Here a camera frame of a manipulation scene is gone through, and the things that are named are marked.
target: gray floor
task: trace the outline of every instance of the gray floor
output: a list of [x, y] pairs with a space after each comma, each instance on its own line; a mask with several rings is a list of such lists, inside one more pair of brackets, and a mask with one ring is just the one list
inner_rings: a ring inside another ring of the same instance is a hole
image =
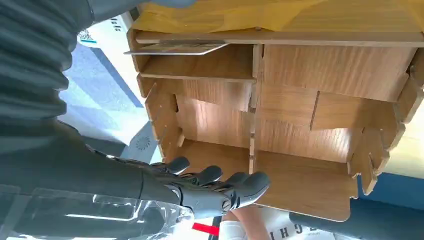
[[83, 136], [125, 144], [123, 157], [150, 161], [157, 143], [146, 110], [99, 48], [78, 44], [60, 93], [67, 113], [59, 117]]

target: clear plastic bag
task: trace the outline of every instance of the clear plastic bag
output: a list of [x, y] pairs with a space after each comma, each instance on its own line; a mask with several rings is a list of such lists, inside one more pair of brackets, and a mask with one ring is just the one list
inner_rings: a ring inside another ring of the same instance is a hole
[[0, 205], [7, 240], [160, 240], [194, 223], [189, 208], [171, 203], [51, 189], [22, 195], [0, 186]]

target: prosthetic hand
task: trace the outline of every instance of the prosthetic hand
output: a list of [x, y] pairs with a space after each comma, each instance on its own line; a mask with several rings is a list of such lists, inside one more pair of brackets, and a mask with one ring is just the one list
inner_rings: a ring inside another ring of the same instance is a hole
[[217, 166], [177, 175], [189, 166], [183, 157], [155, 165], [110, 158], [57, 120], [77, 33], [140, 2], [0, 1], [0, 240], [157, 239], [193, 218], [251, 204], [268, 188], [264, 173], [220, 182]]

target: plywood board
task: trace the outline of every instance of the plywood board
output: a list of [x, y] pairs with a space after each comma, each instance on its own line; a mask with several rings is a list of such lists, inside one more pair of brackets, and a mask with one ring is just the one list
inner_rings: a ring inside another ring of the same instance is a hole
[[178, 140], [181, 137], [182, 129], [177, 126], [177, 122], [169, 125], [165, 129], [162, 139], [159, 140], [158, 147], [163, 159], [163, 162], [169, 163], [176, 156], [179, 148]]
[[150, 90], [145, 101], [146, 111], [151, 121], [156, 121], [163, 109], [177, 111], [177, 102], [174, 95], [161, 93], [156, 84]]
[[264, 120], [285, 121], [309, 126], [314, 112], [317, 91], [293, 86], [260, 83], [256, 114]]
[[362, 129], [310, 130], [287, 122], [256, 122], [259, 150], [346, 163], [356, 148]]
[[395, 102], [416, 48], [265, 45], [265, 83]]
[[161, 93], [170, 93], [203, 102], [221, 105], [247, 112], [251, 83], [224, 82], [219, 80], [183, 80], [157, 78]]
[[141, 97], [147, 98], [155, 82], [156, 78], [142, 77], [140, 74], [137, 75], [137, 83], [138, 88], [140, 89]]
[[162, 33], [138, 31], [140, 44], [163, 41], [214, 40], [230, 44], [276, 44], [310, 46], [414, 47], [424, 48], [421, 32], [283, 32], [254, 28], [212, 33]]
[[[150, 45], [146, 43], [137, 42], [136, 41], [137, 31], [134, 29], [128, 30], [126, 37], [128, 39], [129, 49], [132, 51]], [[148, 55], [144, 55], [144, 56], [133, 55], [132, 62], [134, 63], [135, 71], [137, 71], [138, 73], [141, 72], [141, 70], [143, 69], [143, 67], [145, 66], [148, 60], [149, 60]]]
[[383, 146], [388, 151], [398, 145], [406, 130], [405, 125], [400, 122], [397, 105], [390, 102], [381, 102], [378, 105], [370, 126], [382, 131]]
[[186, 139], [249, 148], [252, 113], [177, 96], [179, 126]]
[[320, 1], [301, 11], [288, 32], [419, 32], [420, 25], [401, 1]]
[[424, 99], [424, 91], [418, 82], [410, 77], [400, 93], [397, 104], [399, 107], [400, 121], [404, 124], [411, 122], [415, 113]]
[[364, 128], [375, 115], [377, 100], [320, 92], [311, 129]]
[[424, 89], [424, 49], [420, 48], [416, 51], [411, 63], [410, 72], [419, 87]]
[[253, 46], [230, 44], [202, 56], [150, 56], [142, 77], [254, 82]]
[[262, 57], [264, 55], [264, 45], [255, 44], [253, 45], [253, 61], [252, 61], [252, 76], [256, 79], [258, 78], [259, 68], [262, 62]]
[[259, 204], [339, 222], [349, 218], [357, 183], [345, 163], [264, 151], [256, 162], [271, 180]]
[[367, 144], [366, 138], [362, 138], [350, 161], [351, 174], [353, 176], [360, 174], [361, 176], [362, 192], [364, 195], [369, 195], [377, 183], [377, 176], [374, 173]]
[[374, 173], [379, 175], [389, 161], [390, 154], [384, 148], [382, 131], [366, 127], [362, 133], [367, 152], [371, 158]]
[[216, 165], [222, 169], [222, 181], [237, 172], [249, 171], [249, 150], [245, 148], [185, 140], [178, 149], [178, 156], [190, 161], [189, 173], [199, 173], [203, 169]]

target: screw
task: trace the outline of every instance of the screw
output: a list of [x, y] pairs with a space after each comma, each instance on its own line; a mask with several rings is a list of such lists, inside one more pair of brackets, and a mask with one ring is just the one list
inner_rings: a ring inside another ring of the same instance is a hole
[[222, 203], [222, 212], [227, 213], [231, 209], [231, 202], [229, 200], [225, 200]]

